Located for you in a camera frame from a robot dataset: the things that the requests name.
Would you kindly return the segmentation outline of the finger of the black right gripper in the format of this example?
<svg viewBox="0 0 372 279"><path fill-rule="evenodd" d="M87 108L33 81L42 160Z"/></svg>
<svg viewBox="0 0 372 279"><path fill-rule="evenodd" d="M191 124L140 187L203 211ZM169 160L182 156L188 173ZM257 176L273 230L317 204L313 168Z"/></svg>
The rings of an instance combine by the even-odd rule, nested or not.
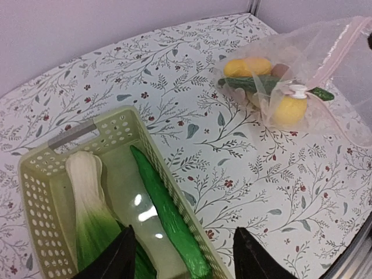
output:
<svg viewBox="0 0 372 279"><path fill-rule="evenodd" d="M368 43L369 48L372 48L372 32L367 37L367 43Z"/></svg>

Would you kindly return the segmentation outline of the green white bok choy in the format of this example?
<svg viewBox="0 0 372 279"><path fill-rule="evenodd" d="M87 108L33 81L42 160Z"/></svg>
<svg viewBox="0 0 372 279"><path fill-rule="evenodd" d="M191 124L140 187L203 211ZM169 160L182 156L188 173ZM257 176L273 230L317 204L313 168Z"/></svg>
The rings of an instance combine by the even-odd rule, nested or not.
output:
<svg viewBox="0 0 372 279"><path fill-rule="evenodd" d="M82 271L111 244L121 228L106 203L100 158L78 151L67 159L66 172L76 210L77 268Z"/></svg>

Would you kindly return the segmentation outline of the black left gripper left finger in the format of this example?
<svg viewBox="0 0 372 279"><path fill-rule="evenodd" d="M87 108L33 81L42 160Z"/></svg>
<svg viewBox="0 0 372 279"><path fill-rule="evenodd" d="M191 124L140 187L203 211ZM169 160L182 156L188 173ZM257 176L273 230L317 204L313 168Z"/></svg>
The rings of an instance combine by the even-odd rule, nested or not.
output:
<svg viewBox="0 0 372 279"><path fill-rule="evenodd" d="M118 279L135 277L136 238L132 226L126 227L111 244L75 279Z"/></svg>

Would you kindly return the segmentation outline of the yellow orange mango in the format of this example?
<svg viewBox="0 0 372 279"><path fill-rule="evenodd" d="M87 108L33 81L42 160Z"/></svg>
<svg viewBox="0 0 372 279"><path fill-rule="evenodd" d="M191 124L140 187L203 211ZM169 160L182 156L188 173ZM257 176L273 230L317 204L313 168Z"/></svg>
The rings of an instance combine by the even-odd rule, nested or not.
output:
<svg viewBox="0 0 372 279"><path fill-rule="evenodd" d="M267 75L270 74L272 65L266 58L260 57L248 57L245 61L245 76L252 77L255 75Z"/></svg>

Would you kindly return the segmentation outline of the bright green cucumber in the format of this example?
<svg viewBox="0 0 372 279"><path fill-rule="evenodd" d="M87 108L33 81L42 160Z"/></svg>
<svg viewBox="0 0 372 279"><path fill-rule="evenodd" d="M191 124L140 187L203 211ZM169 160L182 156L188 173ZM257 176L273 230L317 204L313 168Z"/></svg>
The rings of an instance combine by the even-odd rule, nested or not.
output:
<svg viewBox="0 0 372 279"><path fill-rule="evenodd" d="M159 173L140 149L132 145L130 150L137 163L145 189L158 213L162 227L182 258L191 278L212 278L212 268L174 204Z"/></svg>

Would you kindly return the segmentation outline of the dark green cucumber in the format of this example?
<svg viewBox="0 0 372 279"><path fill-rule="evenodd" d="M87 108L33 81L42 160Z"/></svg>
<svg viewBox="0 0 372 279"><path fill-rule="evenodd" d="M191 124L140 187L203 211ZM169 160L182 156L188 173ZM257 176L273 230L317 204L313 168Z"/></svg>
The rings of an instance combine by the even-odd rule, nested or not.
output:
<svg viewBox="0 0 372 279"><path fill-rule="evenodd" d="M264 91L267 95L270 95L273 88L279 82L279 77L274 77L270 75L259 75L259 79L263 85ZM226 77L220 78L218 80L218 85L223 87L224 85L228 85L230 88L238 89L242 88L245 92L256 93L257 88L253 77ZM319 97L322 101L331 101L335 98L335 96L324 90L320 87L315 87L312 90L309 90L310 93Z"/></svg>

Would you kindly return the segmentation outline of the brown potato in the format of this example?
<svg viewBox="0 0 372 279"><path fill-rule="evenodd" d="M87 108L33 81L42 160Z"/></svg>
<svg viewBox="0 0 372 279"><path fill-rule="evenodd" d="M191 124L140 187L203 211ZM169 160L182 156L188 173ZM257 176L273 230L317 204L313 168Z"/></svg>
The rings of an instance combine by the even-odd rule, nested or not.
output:
<svg viewBox="0 0 372 279"><path fill-rule="evenodd" d="M271 75L274 76L274 77L278 77L278 78L281 78L287 71L289 70L289 66L285 65L285 64L282 64L282 63L278 63L276 64L272 70L271 70Z"/></svg>

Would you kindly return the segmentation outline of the clear zip top bag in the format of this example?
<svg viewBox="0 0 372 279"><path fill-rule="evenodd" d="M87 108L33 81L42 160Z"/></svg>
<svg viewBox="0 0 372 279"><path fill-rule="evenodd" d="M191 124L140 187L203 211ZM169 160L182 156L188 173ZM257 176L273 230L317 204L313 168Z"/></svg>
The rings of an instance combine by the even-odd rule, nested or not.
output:
<svg viewBox="0 0 372 279"><path fill-rule="evenodd" d="M218 90L254 111L266 127L337 134L361 148L371 147L371 48L367 37L371 18L365 16L318 22L290 33L274 34L242 46L223 58L213 69ZM258 75L253 74L257 92L218 85L226 78L224 66L233 59L266 58L272 68L282 63L289 70L270 95ZM320 87L335 98L322 101L309 90ZM283 97L307 99L302 120L292 126L277 124L273 114Z"/></svg>

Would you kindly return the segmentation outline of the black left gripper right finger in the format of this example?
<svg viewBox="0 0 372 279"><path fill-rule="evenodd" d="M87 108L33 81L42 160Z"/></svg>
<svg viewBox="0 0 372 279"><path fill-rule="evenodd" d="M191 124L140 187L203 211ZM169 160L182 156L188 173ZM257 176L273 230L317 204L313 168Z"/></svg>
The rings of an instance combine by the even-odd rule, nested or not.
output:
<svg viewBox="0 0 372 279"><path fill-rule="evenodd" d="M234 233L234 270L236 279L296 278L243 227L237 227Z"/></svg>

